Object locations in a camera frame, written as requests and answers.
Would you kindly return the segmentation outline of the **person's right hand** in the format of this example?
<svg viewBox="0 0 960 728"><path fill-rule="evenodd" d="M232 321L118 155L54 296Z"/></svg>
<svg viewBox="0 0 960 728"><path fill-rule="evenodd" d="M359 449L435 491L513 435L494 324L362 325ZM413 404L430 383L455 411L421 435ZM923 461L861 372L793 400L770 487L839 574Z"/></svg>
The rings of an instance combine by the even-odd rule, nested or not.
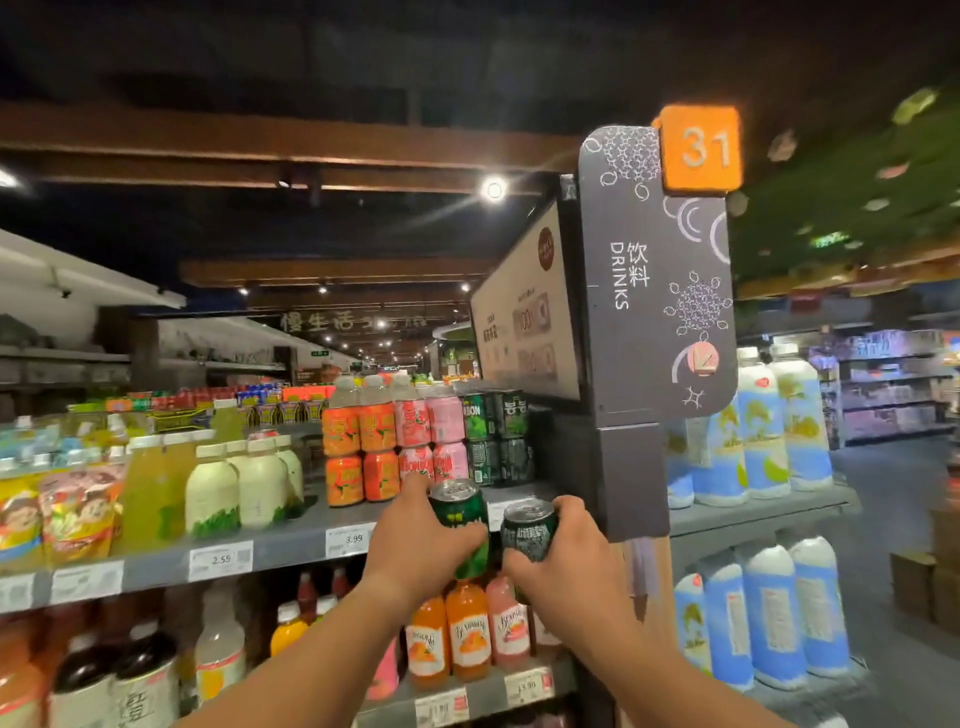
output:
<svg viewBox="0 0 960 728"><path fill-rule="evenodd" d="M551 586L529 602L547 630L586 665L613 652L638 625L619 551L580 497L554 499L558 528L542 561Z"/></svg>

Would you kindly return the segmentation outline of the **person's left hand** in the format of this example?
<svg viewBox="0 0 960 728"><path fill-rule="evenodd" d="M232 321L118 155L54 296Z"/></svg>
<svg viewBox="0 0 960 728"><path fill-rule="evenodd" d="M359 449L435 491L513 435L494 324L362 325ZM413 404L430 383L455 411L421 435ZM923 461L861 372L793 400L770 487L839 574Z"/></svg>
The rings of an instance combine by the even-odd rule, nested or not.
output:
<svg viewBox="0 0 960 728"><path fill-rule="evenodd" d="M431 482L414 472L378 518L361 579L365 593L399 622L442 593L458 566L439 566L439 527L428 490Z"/></svg>

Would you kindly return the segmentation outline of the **dark green drink can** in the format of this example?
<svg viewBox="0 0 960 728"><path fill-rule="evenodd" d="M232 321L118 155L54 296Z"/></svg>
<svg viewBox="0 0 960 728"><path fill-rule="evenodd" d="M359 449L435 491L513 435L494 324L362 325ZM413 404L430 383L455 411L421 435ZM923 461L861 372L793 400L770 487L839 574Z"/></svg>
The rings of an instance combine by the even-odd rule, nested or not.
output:
<svg viewBox="0 0 960 728"><path fill-rule="evenodd" d="M559 516L551 501L527 498L506 507L500 538L503 548L520 552L533 563L546 559L559 525Z"/></svg>

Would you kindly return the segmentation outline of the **person's left forearm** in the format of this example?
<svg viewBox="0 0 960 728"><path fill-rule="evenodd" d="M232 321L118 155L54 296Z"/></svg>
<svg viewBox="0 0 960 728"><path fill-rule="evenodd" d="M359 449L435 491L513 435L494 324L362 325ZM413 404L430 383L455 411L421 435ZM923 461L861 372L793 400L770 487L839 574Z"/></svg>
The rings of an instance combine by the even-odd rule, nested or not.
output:
<svg viewBox="0 0 960 728"><path fill-rule="evenodd" d="M352 728L412 610L396 583L364 577L303 637L174 728Z"/></svg>

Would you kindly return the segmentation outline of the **person's right forearm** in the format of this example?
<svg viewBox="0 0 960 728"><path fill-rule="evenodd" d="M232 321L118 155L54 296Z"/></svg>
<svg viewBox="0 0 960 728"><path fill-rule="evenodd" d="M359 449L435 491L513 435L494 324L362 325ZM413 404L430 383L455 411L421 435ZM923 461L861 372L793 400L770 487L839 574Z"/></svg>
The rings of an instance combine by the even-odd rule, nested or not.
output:
<svg viewBox="0 0 960 728"><path fill-rule="evenodd" d="M650 640L630 613L549 628L606 687L635 728L796 728Z"/></svg>

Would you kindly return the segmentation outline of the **pink soda glass bottle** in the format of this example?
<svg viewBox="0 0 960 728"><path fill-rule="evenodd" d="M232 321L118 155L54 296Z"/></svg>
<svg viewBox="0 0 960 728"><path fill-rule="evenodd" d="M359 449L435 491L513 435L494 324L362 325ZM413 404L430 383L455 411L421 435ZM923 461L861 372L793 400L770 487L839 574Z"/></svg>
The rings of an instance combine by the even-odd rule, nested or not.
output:
<svg viewBox="0 0 960 728"><path fill-rule="evenodd" d="M532 653L531 630L527 607L504 572L487 583L486 606L493 662L504 672L519 670Z"/></svg>

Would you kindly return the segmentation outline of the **orange soda glass bottle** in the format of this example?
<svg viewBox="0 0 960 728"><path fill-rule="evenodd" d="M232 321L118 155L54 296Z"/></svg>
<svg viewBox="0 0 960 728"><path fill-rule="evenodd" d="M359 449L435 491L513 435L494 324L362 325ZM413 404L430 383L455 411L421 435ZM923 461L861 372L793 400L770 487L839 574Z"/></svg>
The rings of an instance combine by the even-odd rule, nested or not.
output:
<svg viewBox="0 0 960 728"><path fill-rule="evenodd" d="M493 637L484 588L457 580L445 598L452 672L464 683L485 678L493 663Z"/></svg>
<svg viewBox="0 0 960 728"><path fill-rule="evenodd" d="M407 673L421 693L438 690L451 674L450 635L446 603L441 595L429 598L405 627Z"/></svg>

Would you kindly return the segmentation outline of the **dark green shelf can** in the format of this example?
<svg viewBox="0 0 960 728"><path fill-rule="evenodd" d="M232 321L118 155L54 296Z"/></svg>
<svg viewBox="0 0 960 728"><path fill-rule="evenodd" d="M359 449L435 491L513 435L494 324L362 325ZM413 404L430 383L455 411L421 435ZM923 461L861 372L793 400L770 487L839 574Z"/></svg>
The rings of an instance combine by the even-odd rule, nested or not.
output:
<svg viewBox="0 0 960 728"><path fill-rule="evenodd" d="M534 480L534 454L526 438L501 439L498 446L502 482L521 484Z"/></svg>
<svg viewBox="0 0 960 728"><path fill-rule="evenodd" d="M494 392L497 432L506 439L526 437L529 430L528 402L521 389Z"/></svg>

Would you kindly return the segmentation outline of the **orange label juice bottle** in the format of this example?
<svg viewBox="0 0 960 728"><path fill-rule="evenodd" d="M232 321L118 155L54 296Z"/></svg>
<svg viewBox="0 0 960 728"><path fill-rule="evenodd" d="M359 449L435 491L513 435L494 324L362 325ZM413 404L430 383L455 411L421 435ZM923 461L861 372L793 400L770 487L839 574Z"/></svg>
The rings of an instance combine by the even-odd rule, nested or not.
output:
<svg viewBox="0 0 960 728"><path fill-rule="evenodd" d="M400 493L399 455L394 448L364 454L363 482L369 503L390 502Z"/></svg>
<svg viewBox="0 0 960 728"><path fill-rule="evenodd" d="M379 374L364 376L358 424L364 454L394 451L398 440L393 397Z"/></svg>
<svg viewBox="0 0 960 728"><path fill-rule="evenodd" d="M328 458L357 455L361 451L359 394L352 375L341 375L334 381L334 390L321 412L321 440Z"/></svg>
<svg viewBox="0 0 960 728"><path fill-rule="evenodd" d="M329 508L344 508L365 502L363 459L360 453L327 457L324 479Z"/></svg>

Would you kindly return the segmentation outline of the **grey metal shelf board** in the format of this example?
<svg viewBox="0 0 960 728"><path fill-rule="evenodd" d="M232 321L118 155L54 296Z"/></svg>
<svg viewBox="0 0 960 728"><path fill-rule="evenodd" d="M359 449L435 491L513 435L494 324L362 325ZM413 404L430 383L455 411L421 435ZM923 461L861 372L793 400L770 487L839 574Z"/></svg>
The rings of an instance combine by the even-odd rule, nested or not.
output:
<svg viewBox="0 0 960 728"><path fill-rule="evenodd" d="M564 698L577 691L575 670L569 656L561 656L553 661L531 658L520 669L513 671L504 671L498 666L492 666L485 678L467 683L450 676L443 686L426 692L417 691L411 684L408 675L405 675L400 679L399 687L392 697L383 701L365 701L354 718L351 728L416 728L414 701L417 698L459 687L465 687L467 690L470 718L469 721L458 725L505 715L514 710L539 706L551 700L513 710L508 709L504 675L545 665L549 665L554 672L557 696L551 700Z"/></svg>
<svg viewBox="0 0 960 728"><path fill-rule="evenodd" d="M736 528L765 520L831 512L857 515L861 500L857 491L846 485L832 485L817 491L791 491L773 498L753 498L734 506L712 506L702 503L674 509L669 513L671 538L683 538L719 528Z"/></svg>
<svg viewBox="0 0 960 728"><path fill-rule="evenodd" d="M841 715L846 703L876 692L876 681L866 661L851 658L847 674L823 677L808 674L806 684L782 690L755 682L746 696L798 728L820 728Z"/></svg>
<svg viewBox="0 0 960 728"><path fill-rule="evenodd" d="M326 504L317 503L299 518L270 528L245 529L223 539L185 538L160 550L112 555L101 561L124 560L126 562L123 591L120 595L192 584L187 582L189 552L193 549L231 542L254 541L251 573L327 562L325 560L327 529L367 522L376 523L387 505L387 502L364 502L344 508L329 508ZM23 572L23 574L36 574L31 610L50 606L51 577L54 570L57 568L40 568Z"/></svg>

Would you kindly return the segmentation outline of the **pink plastic bottle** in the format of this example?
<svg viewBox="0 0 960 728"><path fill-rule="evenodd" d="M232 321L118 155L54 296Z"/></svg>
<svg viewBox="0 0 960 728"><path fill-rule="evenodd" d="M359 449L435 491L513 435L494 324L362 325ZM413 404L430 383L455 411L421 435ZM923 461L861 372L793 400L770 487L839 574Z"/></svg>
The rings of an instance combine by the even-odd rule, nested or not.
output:
<svg viewBox="0 0 960 728"><path fill-rule="evenodd" d="M397 691L401 681L399 655L398 637L394 635L366 690L366 701L387 700Z"/></svg>

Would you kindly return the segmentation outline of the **blue white large bottle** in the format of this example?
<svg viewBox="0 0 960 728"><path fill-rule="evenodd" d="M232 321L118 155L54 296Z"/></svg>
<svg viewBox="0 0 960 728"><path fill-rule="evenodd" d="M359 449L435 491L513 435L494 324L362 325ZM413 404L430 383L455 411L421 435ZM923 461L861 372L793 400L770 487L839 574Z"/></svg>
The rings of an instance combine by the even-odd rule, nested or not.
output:
<svg viewBox="0 0 960 728"><path fill-rule="evenodd" d="M736 554L743 570L754 676L772 689L798 691L807 685L808 662L795 565L774 540L749 541Z"/></svg>
<svg viewBox="0 0 960 728"><path fill-rule="evenodd" d="M694 488L685 419L672 420L664 425L663 451L668 508L672 511L688 508L694 504Z"/></svg>
<svg viewBox="0 0 960 728"><path fill-rule="evenodd" d="M682 656L707 676L713 661L702 576L690 571L674 587L678 649Z"/></svg>
<svg viewBox="0 0 960 728"><path fill-rule="evenodd" d="M743 569L727 549L700 564L713 676L748 693L755 684Z"/></svg>
<svg viewBox="0 0 960 728"><path fill-rule="evenodd" d="M834 470L823 412L818 371L795 343L770 346L781 404L784 442L794 491L811 492L834 484Z"/></svg>
<svg viewBox="0 0 960 728"><path fill-rule="evenodd" d="M694 501L712 507L737 507L749 497L738 397L708 417L685 421L687 459Z"/></svg>
<svg viewBox="0 0 960 728"><path fill-rule="evenodd" d="M850 671L850 649L836 554L829 541L799 529L783 533L795 569L803 652L810 674L838 678Z"/></svg>
<svg viewBox="0 0 960 728"><path fill-rule="evenodd" d="M740 435L751 496L786 497L791 475L777 379L755 346L737 349Z"/></svg>

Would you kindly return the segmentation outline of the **white bottle with green print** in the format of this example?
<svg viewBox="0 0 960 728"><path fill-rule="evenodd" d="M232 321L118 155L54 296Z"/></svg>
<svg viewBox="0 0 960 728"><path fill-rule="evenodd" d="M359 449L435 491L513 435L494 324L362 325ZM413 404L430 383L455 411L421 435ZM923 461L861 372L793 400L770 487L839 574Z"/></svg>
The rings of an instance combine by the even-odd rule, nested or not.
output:
<svg viewBox="0 0 960 728"><path fill-rule="evenodd" d="M196 448L196 464L185 487L185 525L195 540L225 538L241 528L238 471L224 443Z"/></svg>
<svg viewBox="0 0 960 728"><path fill-rule="evenodd" d="M292 521L302 516L306 510L303 466L294 452L289 435L278 434L273 441L275 455L286 469L285 519Z"/></svg>
<svg viewBox="0 0 960 728"><path fill-rule="evenodd" d="M286 521L287 467L277 455L275 438L246 442L246 453L231 459L238 473L242 528L265 529Z"/></svg>

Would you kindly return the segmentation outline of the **small yellow juice bottle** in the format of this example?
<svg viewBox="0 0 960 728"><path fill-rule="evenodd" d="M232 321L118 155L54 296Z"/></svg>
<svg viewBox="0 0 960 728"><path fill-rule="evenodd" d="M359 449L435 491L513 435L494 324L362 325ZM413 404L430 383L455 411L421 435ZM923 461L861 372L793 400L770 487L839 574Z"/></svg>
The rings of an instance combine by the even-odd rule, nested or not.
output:
<svg viewBox="0 0 960 728"><path fill-rule="evenodd" d="M309 623L305 620L297 601L278 605L275 629L270 636L270 658L276 657L283 650L291 647L297 640L304 637L308 629Z"/></svg>

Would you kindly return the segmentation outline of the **white poster board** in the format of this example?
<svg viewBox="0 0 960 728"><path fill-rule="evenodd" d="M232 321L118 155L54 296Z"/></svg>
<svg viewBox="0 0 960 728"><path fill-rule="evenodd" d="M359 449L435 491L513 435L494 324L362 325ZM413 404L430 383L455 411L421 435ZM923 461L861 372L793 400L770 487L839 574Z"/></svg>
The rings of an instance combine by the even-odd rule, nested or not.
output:
<svg viewBox="0 0 960 728"><path fill-rule="evenodd" d="M482 379L581 398L558 202L529 224L470 299Z"/></svg>

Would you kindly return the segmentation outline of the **hanging store sign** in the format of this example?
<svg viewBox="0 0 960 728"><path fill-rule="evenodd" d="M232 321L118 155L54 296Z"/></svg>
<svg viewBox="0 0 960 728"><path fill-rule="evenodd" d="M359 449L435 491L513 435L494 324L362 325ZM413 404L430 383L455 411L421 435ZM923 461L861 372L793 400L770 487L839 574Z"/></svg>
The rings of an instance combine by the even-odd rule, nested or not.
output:
<svg viewBox="0 0 960 728"><path fill-rule="evenodd" d="M423 314L292 309L279 314L278 328L285 334L367 334L422 329L429 324Z"/></svg>

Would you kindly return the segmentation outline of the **yellow green juice bottle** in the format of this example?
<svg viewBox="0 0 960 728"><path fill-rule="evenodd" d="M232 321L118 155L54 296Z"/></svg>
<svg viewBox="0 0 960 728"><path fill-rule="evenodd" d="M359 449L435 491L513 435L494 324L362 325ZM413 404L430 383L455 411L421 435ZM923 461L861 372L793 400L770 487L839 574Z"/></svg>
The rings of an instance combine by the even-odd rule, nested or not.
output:
<svg viewBox="0 0 960 728"><path fill-rule="evenodd" d="M246 439L247 415L241 412L235 397L216 398L213 401L210 431L216 443L230 443Z"/></svg>
<svg viewBox="0 0 960 728"><path fill-rule="evenodd" d="M195 465L189 433L131 439L119 541L122 555L167 548L186 533L186 481Z"/></svg>

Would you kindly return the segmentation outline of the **clear bottle with yellow label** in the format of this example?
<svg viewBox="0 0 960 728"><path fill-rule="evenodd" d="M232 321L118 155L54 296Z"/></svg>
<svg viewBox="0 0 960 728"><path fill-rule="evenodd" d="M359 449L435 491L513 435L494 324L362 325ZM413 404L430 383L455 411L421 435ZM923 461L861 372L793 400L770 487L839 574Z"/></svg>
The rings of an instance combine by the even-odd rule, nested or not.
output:
<svg viewBox="0 0 960 728"><path fill-rule="evenodd" d="M198 707L203 707L247 674L246 634L238 621L234 597L211 587L202 597L201 629L195 645Z"/></svg>

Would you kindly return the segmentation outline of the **background display of goods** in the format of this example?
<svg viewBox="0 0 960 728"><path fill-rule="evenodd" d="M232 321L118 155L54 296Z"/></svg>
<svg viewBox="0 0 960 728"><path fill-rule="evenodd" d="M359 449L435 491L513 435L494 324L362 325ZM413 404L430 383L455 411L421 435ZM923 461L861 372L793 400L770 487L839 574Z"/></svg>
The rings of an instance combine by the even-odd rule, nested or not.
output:
<svg viewBox="0 0 960 728"><path fill-rule="evenodd" d="M79 433L114 427L147 434L200 431L211 427L217 410L236 411L229 422L245 431L273 431L318 425L332 384L284 385L275 381L223 387L182 388L116 395L69 404L66 418Z"/></svg>

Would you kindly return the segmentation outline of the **wooden ceiling beam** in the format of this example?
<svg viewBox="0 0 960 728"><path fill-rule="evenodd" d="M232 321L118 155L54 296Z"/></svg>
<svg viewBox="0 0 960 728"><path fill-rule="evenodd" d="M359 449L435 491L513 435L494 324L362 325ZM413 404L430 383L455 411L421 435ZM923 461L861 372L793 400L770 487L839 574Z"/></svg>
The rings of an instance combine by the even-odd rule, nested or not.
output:
<svg viewBox="0 0 960 728"><path fill-rule="evenodd" d="M484 258L188 259L180 279L198 288L445 284L482 278L498 265Z"/></svg>
<svg viewBox="0 0 960 728"><path fill-rule="evenodd" d="M121 105L0 102L0 152L62 185L534 195L574 170L573 136Z"/></svg>

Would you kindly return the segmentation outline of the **dark grey aisle sign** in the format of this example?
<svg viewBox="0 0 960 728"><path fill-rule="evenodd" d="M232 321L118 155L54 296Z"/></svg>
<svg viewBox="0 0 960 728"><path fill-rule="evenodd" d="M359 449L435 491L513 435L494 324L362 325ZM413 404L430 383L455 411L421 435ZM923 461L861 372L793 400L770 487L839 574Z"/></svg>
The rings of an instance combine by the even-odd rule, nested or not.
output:
<svg viewBox="0 0 960 728"><path fill-rule="evenodd" d="M594 129L577 181L597 426L720 412L738 390L725 198L669 194L654 127Z"/></svg>

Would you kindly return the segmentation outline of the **dark bottle with white label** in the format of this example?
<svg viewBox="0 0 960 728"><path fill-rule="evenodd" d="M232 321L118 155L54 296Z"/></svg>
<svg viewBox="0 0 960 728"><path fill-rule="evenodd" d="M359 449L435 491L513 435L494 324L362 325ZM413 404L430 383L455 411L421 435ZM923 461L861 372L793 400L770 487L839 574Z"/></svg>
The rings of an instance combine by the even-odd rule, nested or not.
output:
<svg viewBox="0 0 960 728"><path fill-rule="evenodd" d="M117 728L172 728L180 717L177 644L157 619L128 633L114 667Z"/></svg>
<svg viewBox="0 0 960 728"><path fill-rule="evenodd" d="M86 631L72 637L47 700L48 728L117 728L116 647Z"/></svg>

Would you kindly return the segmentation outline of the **colourful cartoon snack pouch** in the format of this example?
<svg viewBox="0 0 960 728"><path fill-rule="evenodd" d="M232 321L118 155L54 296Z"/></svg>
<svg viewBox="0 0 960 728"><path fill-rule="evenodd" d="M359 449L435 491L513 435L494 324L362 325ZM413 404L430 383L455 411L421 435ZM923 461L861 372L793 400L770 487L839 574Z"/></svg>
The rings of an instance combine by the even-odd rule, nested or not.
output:
<svg viewBox="0 0 960 728"><path fill-rule="evenodd" d="M0 458L0 577L44 565L37 480L14 458Z"/></svg>
<svg viewBox="0 0 960 728"><path fill-rule="evenodd" d="M45 563L59 569L107 559L125 485L121 464L55 469L37 482Z"/></svg>

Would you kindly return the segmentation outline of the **stack of cardboard boxes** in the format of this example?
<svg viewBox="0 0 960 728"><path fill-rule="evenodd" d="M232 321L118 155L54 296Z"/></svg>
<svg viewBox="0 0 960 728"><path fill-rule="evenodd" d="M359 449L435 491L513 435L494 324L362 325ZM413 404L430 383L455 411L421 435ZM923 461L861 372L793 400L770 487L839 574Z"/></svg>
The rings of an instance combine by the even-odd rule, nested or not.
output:
<svg viewBox="0 0 960 728"><path fill-rule="evenodd" d="M891 553L898 611L960 638L960 500L932 509L929 551Z"/></svg>

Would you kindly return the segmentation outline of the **background shelf with goods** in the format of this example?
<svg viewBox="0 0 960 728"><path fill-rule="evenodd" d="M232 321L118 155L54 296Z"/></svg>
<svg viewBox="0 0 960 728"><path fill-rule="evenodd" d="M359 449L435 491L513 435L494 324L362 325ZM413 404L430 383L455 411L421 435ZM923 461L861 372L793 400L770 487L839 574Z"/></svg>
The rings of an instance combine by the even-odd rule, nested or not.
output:
<svg viewBox="0 0 960 728"><path fill-rule="evenodd" d="M829 330L800 351L819 374L832 450L952 429L960 372L942 330Z"/></svg>

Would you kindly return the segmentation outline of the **orange aisle number sign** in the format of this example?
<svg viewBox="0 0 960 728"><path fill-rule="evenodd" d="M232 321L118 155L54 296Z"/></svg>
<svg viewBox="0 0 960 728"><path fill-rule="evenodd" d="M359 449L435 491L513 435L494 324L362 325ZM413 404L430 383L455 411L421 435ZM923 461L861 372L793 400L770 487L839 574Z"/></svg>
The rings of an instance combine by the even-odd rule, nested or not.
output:
<svg viewBox="0 0 960 728"><path fill-rule="evenodd" d="M666 191L716 196L742 187L742 123L735 106L667 104L654 127Z"/></svg>

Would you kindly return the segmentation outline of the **orange drink bottle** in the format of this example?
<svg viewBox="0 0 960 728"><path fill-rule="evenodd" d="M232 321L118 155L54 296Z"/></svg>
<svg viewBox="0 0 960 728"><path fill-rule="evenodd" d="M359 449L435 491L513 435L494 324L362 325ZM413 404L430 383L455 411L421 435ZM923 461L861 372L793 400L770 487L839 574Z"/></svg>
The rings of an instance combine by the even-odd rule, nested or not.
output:
<svg viewBox="0 0 960 728"><path fill-rule="evenodd" d="M44 686L29 629L0 622L0 728L42 728Z"/></svg>

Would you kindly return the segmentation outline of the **dark grey shelf end post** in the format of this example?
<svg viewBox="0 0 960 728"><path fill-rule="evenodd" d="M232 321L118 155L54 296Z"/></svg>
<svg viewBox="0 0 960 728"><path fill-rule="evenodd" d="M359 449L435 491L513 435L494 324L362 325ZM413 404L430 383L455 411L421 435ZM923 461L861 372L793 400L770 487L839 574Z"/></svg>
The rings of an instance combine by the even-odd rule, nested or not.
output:
<svg viewBox="0 0 960 728"><path fill-rule="evenodd" d="M538 479L554 495L582 499L615 543L669 535L663 435L637 412L533 405L529 415Z"/></svg>

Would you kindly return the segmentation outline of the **white wall canopy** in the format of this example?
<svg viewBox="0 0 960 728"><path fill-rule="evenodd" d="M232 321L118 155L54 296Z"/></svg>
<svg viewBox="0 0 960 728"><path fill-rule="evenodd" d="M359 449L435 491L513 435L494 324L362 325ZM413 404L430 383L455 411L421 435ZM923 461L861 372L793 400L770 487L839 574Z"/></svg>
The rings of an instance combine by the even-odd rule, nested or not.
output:
<svg viewBox="0 0 960 728"><path fill-rule="evenodd" d="M182 310L186 297L0 228L0 285L43 289L97 306Z"/></svg>

